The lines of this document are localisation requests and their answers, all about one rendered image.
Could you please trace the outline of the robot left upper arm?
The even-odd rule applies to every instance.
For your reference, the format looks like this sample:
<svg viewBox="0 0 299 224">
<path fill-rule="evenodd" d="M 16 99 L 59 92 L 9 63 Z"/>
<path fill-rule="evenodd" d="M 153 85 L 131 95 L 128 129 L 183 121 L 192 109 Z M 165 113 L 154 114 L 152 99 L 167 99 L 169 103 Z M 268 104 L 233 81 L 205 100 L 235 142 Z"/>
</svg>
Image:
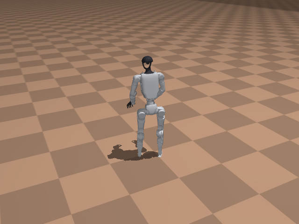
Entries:
<svg viewBox="0 0 299 224">
<path fill-rule="evenodd" d="M 131 85 L 131 92 L 130 92 L 130 95 L 135 97 L 137 92 L 136 92 L 136 89 L 137 89 L 137 86 L 138 86 L 138 82 L 140 82 L 141 80 L 141 75 L 135 75 L 133 77 L 133 82 L 132 82 L 132 85 Z"/>
</svg>

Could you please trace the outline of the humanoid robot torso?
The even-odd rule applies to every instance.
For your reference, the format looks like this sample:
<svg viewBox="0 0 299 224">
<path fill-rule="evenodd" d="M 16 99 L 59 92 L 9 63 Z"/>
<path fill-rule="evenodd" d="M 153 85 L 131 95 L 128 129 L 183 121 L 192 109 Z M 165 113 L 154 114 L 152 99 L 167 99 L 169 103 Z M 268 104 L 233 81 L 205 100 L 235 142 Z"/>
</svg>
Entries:
<svg viewBox="0 0 299 224">
<path fill-rule="evenodd" d="M 144 73 L 140 74 L 140 87 L 143 97 L 147 99 L 147 104 L 145 105 L 146 115 L 154 115 L 157 114 L 157 105 L 153 98 L 156 98 L 159 92 L 159 76 L 155 70 L 152 74 Z"/>
</svg>

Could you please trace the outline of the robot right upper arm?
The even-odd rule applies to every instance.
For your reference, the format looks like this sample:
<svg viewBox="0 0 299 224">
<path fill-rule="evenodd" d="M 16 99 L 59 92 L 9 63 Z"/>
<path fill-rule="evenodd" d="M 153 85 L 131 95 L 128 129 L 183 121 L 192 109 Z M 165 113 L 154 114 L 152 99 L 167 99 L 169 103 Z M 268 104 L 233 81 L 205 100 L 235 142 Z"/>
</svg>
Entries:
<svg viewBox="0 0 299 224">
<path fill-rule="evenodd" d="M 161 72 L 157 72 L 159 76 L 159 93 L 165 92 L 165 82 L 164 82 L 164 75 Z"/>
</svg>

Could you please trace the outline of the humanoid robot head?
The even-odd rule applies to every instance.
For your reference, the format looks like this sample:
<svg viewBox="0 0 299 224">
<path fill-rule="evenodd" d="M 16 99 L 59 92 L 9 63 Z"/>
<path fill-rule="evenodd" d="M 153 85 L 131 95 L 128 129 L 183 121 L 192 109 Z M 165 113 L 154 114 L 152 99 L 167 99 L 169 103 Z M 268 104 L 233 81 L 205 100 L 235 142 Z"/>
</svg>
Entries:
<svg viewBox="0 0 299 224">
<path fill-rule="evenodd" d="M 151 68 L 150 68 L 152 62 L 153 62 L 153 59 L 152 59 L 150 56 L 145 56 L 145 57 L 142 59 L 142 65 L 143 65 L 143 67 L 144 67 L 144 63 L 146 63 L 146 64 L 149 64 L 149 63 L 150 63 L 150 65 L 149 65 L 148 68 L 145 68 L 145 67 L 144 67 L 144 69 L 146 69 L 146 71 L 145 71 L 144 74 L 152 74 L 152 73 L 154 73 L 154 72 L 151 71 Z"/>
</svg>

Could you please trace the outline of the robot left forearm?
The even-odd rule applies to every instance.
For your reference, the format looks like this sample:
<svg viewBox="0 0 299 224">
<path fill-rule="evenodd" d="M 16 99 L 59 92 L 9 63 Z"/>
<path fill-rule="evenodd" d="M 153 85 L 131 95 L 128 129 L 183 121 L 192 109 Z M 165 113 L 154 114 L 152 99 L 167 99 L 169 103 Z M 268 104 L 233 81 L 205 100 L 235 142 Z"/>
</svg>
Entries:
<svg viewBox="0 0 299 224">
<path fill-rule="evenodd" d="M 135 97 L 129 95 L 130 97 L 130 102 L 131 102 L 131 105 L 135 104 Z"/>
</svg>

